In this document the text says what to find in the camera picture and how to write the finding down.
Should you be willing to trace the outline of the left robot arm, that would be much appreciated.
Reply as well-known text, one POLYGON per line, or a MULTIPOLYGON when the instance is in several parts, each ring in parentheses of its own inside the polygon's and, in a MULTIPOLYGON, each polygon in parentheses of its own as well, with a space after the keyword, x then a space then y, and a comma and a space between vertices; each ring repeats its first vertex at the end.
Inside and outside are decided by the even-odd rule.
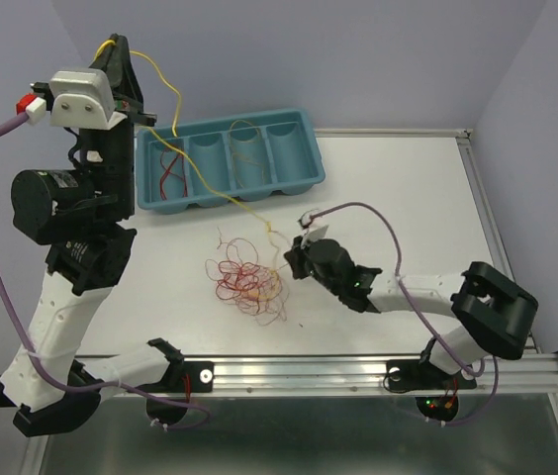
POLYGON ((30 113, 75 137, 67 169, 28 169, 11 186, 14 227, 48 249, 36 311, 0 374, 0 408, 14 408, 27 437, 68 433, 118 394, 186 389, 182 353, 161 338, 93 363, 76 354, 119 283, 136 231, 135 128, 151 126, 127 39, 112 35, 84 69, 33 85, 30 113))

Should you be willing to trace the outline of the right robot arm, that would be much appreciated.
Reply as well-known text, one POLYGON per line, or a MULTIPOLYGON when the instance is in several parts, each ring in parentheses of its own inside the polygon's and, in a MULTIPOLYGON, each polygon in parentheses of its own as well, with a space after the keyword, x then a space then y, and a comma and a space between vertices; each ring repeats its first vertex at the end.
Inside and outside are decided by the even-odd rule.
POLYGON ((414 313, 431 338, 407 374, 429 386, 487 356, 521 359, 538 311, 535 297, 483 261, 460 274, 387 274, 355 263, 334 239, 306 237, 284 258, 294 279, 316 280, 354 312, 414 313))

